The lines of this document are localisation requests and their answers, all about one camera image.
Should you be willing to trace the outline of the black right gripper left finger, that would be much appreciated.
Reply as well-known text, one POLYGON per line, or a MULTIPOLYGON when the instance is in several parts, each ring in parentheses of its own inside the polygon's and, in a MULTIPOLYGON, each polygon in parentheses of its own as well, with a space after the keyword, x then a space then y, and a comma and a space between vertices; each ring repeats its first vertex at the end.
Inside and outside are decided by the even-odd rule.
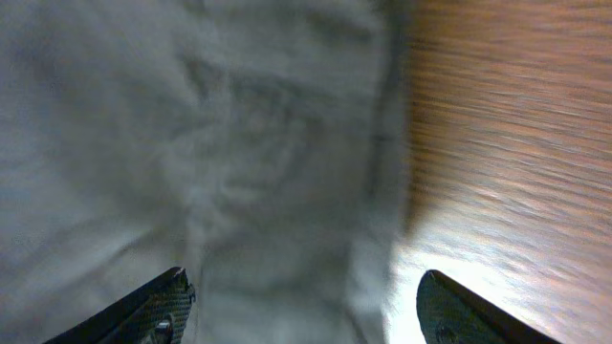
POLYGON ((180 344, 195 289, 174 267, 45 344, 180 344))

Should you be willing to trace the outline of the grey cargo shorts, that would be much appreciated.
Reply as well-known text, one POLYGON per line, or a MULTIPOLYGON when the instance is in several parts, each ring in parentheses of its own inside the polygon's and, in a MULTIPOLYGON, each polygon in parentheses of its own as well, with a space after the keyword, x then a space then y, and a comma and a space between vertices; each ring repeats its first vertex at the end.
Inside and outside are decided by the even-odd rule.
POLYGON ((187 343, 382 343, 404 1, 5 1, 1 339, 185 269, 187 343))

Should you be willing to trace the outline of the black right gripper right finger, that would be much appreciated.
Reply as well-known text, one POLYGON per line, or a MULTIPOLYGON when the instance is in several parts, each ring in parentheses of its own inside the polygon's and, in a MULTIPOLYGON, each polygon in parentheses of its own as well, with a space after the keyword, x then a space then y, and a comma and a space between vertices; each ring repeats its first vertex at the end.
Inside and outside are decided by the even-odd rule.
POLYGON ((427 344, 560 344, 436 269, 420 280, 416 311, 427 344))

